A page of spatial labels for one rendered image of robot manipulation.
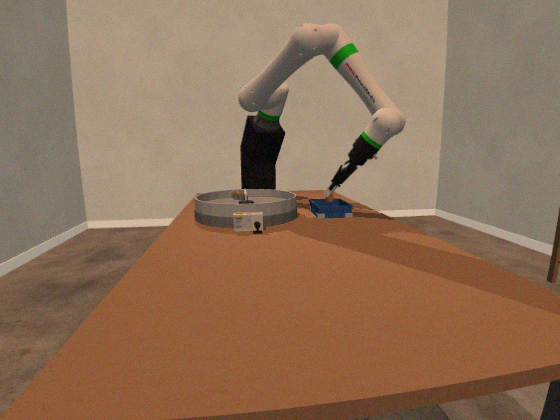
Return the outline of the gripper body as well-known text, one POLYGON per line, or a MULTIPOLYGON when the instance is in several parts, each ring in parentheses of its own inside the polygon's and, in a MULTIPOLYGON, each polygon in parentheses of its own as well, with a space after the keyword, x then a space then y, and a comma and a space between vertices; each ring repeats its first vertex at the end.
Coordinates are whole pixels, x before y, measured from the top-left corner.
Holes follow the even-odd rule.
POLYGON ((345 165, 349 162, 350 164, 347 166, 347 170, 346 172, 349 171, 349 169, 353 166, 363 166, 366 161, 368 159, 363 158, 362 156, 360 156, 355 150, 354 148, 352 148, 352 150, 348 153, 348 157, 349 160, 345 163, 345 165), (358 163, 358 165, 356 164, 358 163))

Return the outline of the blue crate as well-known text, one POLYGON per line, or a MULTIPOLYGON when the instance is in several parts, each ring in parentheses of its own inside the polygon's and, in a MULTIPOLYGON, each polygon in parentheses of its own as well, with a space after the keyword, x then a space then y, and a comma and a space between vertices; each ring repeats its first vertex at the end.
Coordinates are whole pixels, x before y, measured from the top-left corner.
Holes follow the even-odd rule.
POLYGON ((327 202, 326 199, 309 199, 309 202, 309 210, 317 219, 353 217, 353 205, 340 198, 332 202, 327 202))

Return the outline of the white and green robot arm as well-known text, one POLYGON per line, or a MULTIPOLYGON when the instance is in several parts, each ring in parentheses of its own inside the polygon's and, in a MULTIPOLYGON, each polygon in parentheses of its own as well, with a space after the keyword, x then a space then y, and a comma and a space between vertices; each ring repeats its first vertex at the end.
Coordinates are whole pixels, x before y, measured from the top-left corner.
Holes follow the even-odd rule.
POLYGON ((275 58, 240 90, 240 106, 248 112, 258 111, 253 120, 256 127, 277 131, 289 92, 284 81, 318 55, 327 58, 370 111, 372 118, 353 147, 363 158, 377 159, 376 152, 404 129, 405 116, 382 90, 353 42, 337 24, 298 26, 275 58))

